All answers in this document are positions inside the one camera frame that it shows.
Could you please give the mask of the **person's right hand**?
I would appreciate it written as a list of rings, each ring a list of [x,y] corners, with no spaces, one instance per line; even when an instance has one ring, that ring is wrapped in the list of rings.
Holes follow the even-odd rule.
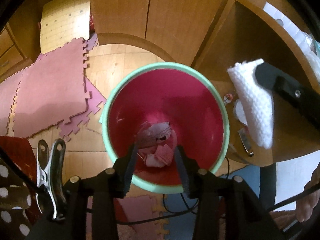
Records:
[[[312,173],[311,180],[305,185],[304,190],[310,189],[319,183],[319,168],[320,164],[315,168]],[[305,222],[310,219],[313,209],[319,201],[319,190],[308,194],[304,198],[296,202],[296,218],[299,222]]]

